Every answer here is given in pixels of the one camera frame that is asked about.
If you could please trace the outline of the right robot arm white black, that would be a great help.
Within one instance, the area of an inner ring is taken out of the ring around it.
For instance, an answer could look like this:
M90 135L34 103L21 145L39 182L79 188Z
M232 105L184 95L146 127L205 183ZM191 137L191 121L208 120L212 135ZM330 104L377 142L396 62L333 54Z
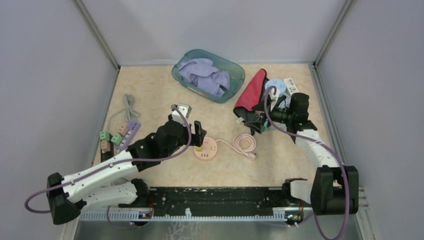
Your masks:
M283 184L281 199L287 206L300 200L310 204L318 216L356 214L359 210L359 172L356 167L343 164L334 150L319 136L317 127L309 120L309 96L294 93L289 107L271 108L271 103L282 103L283 96L262 92L242 94L234 106L234 113L252 131L261 133L265 127L282 123L283 130L293 143L316 167L312 183L304 178L290 178Z

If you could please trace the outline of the purple cloth in basin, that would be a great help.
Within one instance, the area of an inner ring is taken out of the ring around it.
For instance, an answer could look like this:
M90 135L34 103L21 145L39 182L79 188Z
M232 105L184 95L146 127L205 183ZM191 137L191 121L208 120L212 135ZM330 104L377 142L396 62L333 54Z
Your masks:
M182 62L178 73L183 80L198 89L216 97L222 97L230 89L230 74L213 66L207 58L195 58Z

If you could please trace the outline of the white power strip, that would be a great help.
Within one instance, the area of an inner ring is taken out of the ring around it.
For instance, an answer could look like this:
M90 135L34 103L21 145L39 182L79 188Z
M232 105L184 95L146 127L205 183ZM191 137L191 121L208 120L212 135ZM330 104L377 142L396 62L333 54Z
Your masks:
M285 79L283 79L283 81L286 85L286 94L289 97L291 97L295 93L300 92L292 78L285 78Z

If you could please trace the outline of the teal plastic basin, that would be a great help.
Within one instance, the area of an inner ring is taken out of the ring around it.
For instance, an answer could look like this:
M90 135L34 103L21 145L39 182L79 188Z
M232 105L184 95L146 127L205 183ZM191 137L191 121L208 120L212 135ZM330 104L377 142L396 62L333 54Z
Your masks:
M183 87L220 104L236 95L246 77L240 65L202 49L186 52L171 75Z

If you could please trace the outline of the pink plug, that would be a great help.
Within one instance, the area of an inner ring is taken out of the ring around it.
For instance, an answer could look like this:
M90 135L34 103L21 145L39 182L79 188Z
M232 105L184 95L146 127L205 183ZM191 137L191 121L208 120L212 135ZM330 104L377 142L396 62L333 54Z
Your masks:
M109 141L102 140L100 142L100 149L102 152L107 153L111 151L111 144Z
M118 132L121 136L125 137L125 136L127 135L128 131L129 131L128 126L127 126L127 125L122 125L122 126L118 129L118 131L117 131L117 132Z

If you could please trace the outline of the blue round power socket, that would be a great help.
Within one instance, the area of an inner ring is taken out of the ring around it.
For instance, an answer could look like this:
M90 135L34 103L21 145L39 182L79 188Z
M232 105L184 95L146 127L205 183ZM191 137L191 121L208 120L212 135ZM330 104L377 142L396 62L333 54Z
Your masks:
M278 91L279 91L278 97L279 98L282 97L287 90L287 85L282 79L274 78L274 79L268 80L264 85L264 90L266 91L268 88L270 88L272 86L274 86L278 89Z

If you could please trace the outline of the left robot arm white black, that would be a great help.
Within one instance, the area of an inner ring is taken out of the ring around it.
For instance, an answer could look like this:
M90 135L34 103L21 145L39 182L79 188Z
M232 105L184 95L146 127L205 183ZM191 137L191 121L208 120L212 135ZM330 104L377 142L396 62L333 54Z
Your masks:
M54 225L76 219L92 208L111 205L144 207L149 203L147 184L141 179L119 186L108 183L127 175L142 172L182 154L182 146L201 147L207 131L200 121L194 122L194 132L188 127L169 120L143 139L135 141L108 160L89 169L61 175L56 172L47 177L47 200Z

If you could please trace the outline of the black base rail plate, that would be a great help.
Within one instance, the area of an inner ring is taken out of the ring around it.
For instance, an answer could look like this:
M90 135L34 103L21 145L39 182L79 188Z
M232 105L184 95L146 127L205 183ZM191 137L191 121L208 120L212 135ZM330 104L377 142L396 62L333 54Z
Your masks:
M289 199L281 187L154 187L133 203L120 208L153 208L155 217L271 216L275 208L299 209L299 200Z

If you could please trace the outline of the red and grey cloth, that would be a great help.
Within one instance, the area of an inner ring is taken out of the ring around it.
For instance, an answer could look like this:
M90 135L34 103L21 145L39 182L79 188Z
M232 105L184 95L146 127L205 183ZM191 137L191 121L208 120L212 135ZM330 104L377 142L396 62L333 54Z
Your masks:
M243 123L246 113L264 111L264 86L268 81L267 71L261 68L248 83L234 105L233 112Z

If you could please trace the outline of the green plug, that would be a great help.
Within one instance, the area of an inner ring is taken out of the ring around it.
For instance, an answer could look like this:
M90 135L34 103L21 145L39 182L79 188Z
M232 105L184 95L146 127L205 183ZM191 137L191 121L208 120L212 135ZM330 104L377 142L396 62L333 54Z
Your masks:
M107 132L107 131L101 131L99 133L99 140L101 142L102 141L110 142L111 141L111 137L112 137L112 135L109 132Z
M114 134L113 136L112 136L112 138L111 138L111 142L114 144L114 145L117 145L117 146L119 146L122 142L123 142L123 136L122 135L120 135L119 133L116 133L116 134Z

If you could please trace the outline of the black power strip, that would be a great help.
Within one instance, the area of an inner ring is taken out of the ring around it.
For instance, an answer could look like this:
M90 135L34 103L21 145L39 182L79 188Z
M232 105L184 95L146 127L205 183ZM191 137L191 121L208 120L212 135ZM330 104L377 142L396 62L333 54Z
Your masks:
M100 150L100 162L103 163L114 156L114 150L104 151Z

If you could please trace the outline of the pink round power socket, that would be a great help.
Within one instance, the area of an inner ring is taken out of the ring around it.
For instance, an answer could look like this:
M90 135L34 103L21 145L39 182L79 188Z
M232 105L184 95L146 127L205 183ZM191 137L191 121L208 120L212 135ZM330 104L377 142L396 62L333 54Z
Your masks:
M201 147L193 147L194 155L203 162L213 160L218 154L218 144L211 137L205 137Z

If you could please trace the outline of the purple power strip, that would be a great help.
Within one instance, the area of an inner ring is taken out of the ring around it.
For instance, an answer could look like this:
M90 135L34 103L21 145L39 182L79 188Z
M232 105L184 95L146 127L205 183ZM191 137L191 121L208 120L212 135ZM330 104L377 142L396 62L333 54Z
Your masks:
M126 149L131 142L133 141L134 137L136 136L136 134L138 133L139 129L141 128L141 123L138 120L131 120L128 124L128 133L126 134L126 136L123 136L123 141L120 145L115 145L114 147L117 150L124 150Z

